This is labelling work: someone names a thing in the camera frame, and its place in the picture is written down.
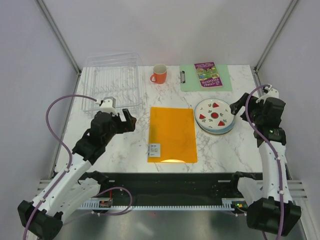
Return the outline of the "cream leaf pattern plate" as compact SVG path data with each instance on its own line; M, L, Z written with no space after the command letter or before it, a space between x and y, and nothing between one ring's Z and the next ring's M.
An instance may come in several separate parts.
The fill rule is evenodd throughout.
M230 124L226 127L223 127L222 129L209 129L205 128L200 124L197 124L204 132L206 133L215 133L215 134L223 134L223 133L229 133L235 126L235 124Z

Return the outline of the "watermelon pattern plate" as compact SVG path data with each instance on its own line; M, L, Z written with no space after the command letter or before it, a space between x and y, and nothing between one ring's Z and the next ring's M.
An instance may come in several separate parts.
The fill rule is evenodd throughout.
M194 108L197 124L210 130L220 130L236 123L230 105L218 98L208 98L199 102Z

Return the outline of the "green cream branch plate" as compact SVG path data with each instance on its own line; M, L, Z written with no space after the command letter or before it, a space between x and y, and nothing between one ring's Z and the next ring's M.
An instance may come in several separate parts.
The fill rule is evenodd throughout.
M220 137L220 136L225 136L228 133L208 133L210 136L215 136L215 137Z

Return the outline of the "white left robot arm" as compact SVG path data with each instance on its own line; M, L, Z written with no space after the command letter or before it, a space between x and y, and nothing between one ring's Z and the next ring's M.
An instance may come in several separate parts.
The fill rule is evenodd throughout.
M89 172L105 153L117 134L134 132L137 119L127 108L122 110L125 120L113 108L98 111L73 149L68 149L66 166L32 201L23 200L17 210L23 239L31 232L42 240L54 239L67 218L88 199L104 197L110 191L107 177L98 171Z

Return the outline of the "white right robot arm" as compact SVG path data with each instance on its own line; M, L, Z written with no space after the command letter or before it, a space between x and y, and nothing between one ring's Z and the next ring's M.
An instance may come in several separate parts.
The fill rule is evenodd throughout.
M259 99L249 93L230 105L233 115L242 107L240 116L254 130L257 148L262 161L263 185L259 186L253 174L237 171L229 184L235 197L243 196L248 206L246 223L250 229L287 236L302 215L290 194L286 174L286 133L280 127L285 109L281 99L264 95Z

